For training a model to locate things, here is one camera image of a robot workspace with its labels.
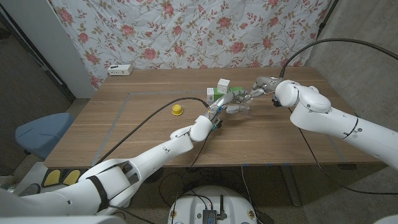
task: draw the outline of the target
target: power strip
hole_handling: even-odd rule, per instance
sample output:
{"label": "power strip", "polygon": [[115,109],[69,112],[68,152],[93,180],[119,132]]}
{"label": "power strip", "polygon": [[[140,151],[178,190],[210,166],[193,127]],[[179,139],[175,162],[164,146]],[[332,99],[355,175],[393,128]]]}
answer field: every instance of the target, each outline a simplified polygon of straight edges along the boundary
{"label": "power strip", "polygon": [[130,75],[132,65],[110,65],[108,72],[110,75]]}

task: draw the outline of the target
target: floral curtain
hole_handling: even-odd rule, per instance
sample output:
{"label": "floral curtain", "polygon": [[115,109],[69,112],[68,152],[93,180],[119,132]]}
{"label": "floral curtain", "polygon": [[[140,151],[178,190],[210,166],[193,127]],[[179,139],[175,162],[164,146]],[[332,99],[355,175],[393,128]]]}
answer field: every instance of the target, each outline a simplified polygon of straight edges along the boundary
{"label": "floral curtain", "polygon": [[[329,0],[52,0],[98,88],[134,69],[283,66],[313,42]],[[310,51],[291,65],[301,66]]]}

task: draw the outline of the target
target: blue cushion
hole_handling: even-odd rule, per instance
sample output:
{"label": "blue cushion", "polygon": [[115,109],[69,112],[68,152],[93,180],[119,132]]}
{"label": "blue cushion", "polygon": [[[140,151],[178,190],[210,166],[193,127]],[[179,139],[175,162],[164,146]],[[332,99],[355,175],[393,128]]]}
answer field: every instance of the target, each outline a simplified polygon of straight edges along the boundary
{"label": "blue cushion", "polygon": [[19,126],[15,131],[15,139],[26,151],[45,159],[73,121],[70,113],[45,116]]}

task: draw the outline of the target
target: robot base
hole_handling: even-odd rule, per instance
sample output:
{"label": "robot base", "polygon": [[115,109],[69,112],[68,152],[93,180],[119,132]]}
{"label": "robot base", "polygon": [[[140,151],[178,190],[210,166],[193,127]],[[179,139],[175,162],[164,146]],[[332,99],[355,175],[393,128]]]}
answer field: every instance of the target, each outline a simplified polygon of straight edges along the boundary
{"label": "robot base", "polygon": [[207,198],[202,197],[208,207],[208,210],[205,210],[205,204],[200,198],[191,196],[193,192],[188,191],[186,194],[189,195],[177,199],[174,213],[174,204],[172,205],[167,223],[171,224],[171,216],[174,214],[173,223],[178,224],[257,224],[253,206],[237,192],[213,185],[197,187],[193,191],[197,195],[208,197],[213,202],[213,211],[211,211],[211,204]]}

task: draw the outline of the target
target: yellow foot pedal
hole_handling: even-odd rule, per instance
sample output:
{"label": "yellow foot pedal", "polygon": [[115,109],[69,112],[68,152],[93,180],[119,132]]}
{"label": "yellow foot pedal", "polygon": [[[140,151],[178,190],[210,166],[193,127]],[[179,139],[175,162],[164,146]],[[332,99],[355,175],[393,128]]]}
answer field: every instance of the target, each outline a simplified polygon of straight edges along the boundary
{"label": "yellow foot pedal", "polygon": [[42,187],[50,187],[54,185],[58,185],[61,179],[61,171],[60,170],[48,170],[44,176],[44,180],[42,182]]}
{"label": "yellow foot pedal", "polygon": [[67,174],[62,183],[65,185],[75,184],[79,179],[80,175],[81,175],[80,170],[72,170]]}

